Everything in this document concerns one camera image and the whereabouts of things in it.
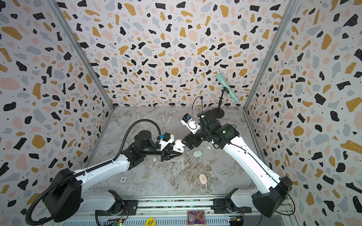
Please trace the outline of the white earbud case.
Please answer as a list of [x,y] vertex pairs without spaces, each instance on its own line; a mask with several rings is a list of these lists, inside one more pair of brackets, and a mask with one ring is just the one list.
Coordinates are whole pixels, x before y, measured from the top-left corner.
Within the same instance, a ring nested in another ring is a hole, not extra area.
[[176,151],[176,152],[179,152],[179,153],[183,153],[184,152],[184,143],[182,142],[182,140],[180,139],[177,139],[175,140],[174,142],[174,145],[173,145],[173,150]]

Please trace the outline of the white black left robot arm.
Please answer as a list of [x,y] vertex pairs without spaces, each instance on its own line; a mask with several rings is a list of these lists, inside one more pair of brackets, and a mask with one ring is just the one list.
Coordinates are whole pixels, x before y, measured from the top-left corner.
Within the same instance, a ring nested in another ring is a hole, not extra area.
[[161,161],[168,161],[183,152],[184,144],[174,135],[165,133],[153,141],[150,131],[141,131],[115,160],[75,172],[62,170],[52,182],[53,185],[59,182],[60,185],[44,197],[43,203],[54,222],[62,222],[76,213],[87,211],[107,211],[111,215],[119,215],[127,208],[115,190],[91,194],[89,189],[118,173],[133,169],[144,161],[146,155],[159,155]]

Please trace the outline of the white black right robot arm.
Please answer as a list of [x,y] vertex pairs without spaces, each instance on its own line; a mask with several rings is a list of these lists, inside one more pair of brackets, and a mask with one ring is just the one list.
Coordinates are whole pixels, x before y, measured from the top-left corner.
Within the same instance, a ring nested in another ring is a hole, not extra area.
[[289,196],[292,181],[271,170],[245,143],[239,132],[230,124],[221,125],[213,111],[197,115],[196,123],[190,114],[185,114],[182,125],[190,133],[182,140],[192,150],[202,142],[210,142],[229,154],[251,177],[256,189],[239,191],[233,189],[224,198],[223,211],[237,213],[243,207],[256,208],[270,218]]

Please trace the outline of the mint green earbud case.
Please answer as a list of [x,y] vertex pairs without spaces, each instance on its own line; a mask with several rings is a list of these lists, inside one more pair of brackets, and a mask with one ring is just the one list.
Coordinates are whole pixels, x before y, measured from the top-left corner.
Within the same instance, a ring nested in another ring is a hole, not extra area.
[[195,151],[195,152],[193,152],[193,156],[195,157],[195,158],[200,158],[201,156],[202,156],[202,151],[200,151],[200,150],[198,150],[198,151]]

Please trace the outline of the pink earbud case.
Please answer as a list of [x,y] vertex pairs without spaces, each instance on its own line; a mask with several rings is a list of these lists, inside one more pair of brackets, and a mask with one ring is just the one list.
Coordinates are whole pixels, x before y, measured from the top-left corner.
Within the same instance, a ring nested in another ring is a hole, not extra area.
[[207,178],[206,178],[205,174],[200,174],[199,180],[200,180],[201,184],[203,184],[203,185],[207,184]]

